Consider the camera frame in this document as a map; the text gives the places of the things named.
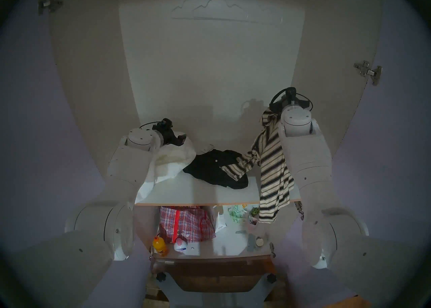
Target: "black garment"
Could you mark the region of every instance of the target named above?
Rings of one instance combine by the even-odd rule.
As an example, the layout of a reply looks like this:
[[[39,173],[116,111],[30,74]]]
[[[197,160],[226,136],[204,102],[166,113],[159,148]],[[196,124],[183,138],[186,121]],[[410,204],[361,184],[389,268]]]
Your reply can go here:
[[[232,189],[244,189],[248,186],[247,175],[242,176],[238,181],[230,178],[221,167],[237,163],[236,158],[240,153],[233,150],[224,152],[213,149],[202,155],[196,155],[193,162],[184,168],[184,172],[191,174],[197,179],[202,179],[212,185],[221,185]]]

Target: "black cable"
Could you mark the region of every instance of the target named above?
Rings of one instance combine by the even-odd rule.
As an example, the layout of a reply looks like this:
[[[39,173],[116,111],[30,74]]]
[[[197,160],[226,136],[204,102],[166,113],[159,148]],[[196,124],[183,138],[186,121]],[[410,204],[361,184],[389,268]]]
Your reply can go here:
[[[286,89],[280,90],[273,98],[271,101],[271,104],[278,98],[278,96],[280,96],[284,91],[286,91]]]
[[[141,127],[139,127],[139,128],[142,128],[142,127],[144,127],[145,125],[149,125],[149,124],[156,124],[156,123],[158,123],[158,122],[148,122],[148,123],[146,123],[146,124],[143,124]]]
[[[310,103],[311,103],[311,109],[310,109],[310,111],[311,110],[313,110],[313,102],[311,101],[311,100],[309,100],[307,97],[305,97],[304,95],[301,95],[300,93],[296,93],[297,95],[300,95],[300,96],[302,96],[302,97],[304,97],[306,100],[308,100]]]

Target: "striped shirt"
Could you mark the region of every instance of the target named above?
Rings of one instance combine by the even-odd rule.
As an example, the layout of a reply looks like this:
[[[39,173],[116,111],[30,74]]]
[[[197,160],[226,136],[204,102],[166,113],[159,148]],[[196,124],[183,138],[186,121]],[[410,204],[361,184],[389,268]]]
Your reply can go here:
[[[274,222],[278,210],[289,204],[289,191],[293,189],[293,178],[286,166],[278,137],[278,121],[277,114],[267,109],[260,120],[265,128],[257,136],[251,150],[237,157],[237,164],[222,167],[225,173],[238,180],[255,164],[260,166],[259,222]]]

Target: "cabinet hinge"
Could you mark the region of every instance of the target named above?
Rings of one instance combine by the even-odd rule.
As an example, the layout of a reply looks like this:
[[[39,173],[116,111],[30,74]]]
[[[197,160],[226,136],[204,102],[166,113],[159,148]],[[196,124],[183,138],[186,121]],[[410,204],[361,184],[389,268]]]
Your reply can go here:
[[[382,66],[377,66],[376,69],[371,70],[369,68],[370,63],[368,61],[362,61],[362,64],[355,63],[353,65],[355,68],[359,69],[359,75],[366,77],[370,75],[370,79],[373,81],[373,85],[378,85],[380,76],[382,74]]]
[[[38,0],[38,14],[42,15],[44,9],[48,9],[49,13],[55,12],[62,5],[63,1],[60,0]]]

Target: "white plastic bag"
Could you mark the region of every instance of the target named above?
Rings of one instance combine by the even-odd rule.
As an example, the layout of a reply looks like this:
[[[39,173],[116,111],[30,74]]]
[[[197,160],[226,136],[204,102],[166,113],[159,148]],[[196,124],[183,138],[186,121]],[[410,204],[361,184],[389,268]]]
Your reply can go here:
[[[212,208],[212,216],[214,219],[214,231],[216,233],[226,227],[226,220],[223,212],[223,206],[214,206]]]
[[[184,133],[174,132],[174,134],[178,137]],[[165,145],[160,147],[150,162],[146,179],[136,195],[135,204],[143,202],[156,183],[178,175],[195,157],[195,149],[188,137],[181,146]]]

